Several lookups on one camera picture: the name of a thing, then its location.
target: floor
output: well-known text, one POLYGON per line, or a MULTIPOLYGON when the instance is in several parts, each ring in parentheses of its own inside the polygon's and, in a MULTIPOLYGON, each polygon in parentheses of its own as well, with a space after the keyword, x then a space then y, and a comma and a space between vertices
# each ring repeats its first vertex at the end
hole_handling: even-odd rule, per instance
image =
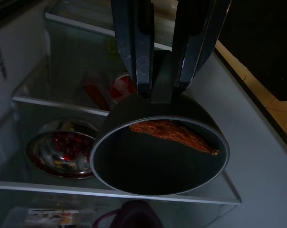
POLYGON ((219 41, 216 44, 216 49, 287 133, 287 101, 277 100, 219 41))

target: crispy food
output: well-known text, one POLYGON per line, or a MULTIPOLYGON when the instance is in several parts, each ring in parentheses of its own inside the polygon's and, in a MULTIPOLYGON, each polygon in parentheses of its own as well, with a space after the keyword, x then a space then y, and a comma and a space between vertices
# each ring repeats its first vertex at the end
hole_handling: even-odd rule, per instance
POLYGON ((219 150, 211 148, 201 136, 170 120, 150 120, 135 123, 130 125, 130 130, 160 139, 172 140, 212 155, 219 153, 219 150))

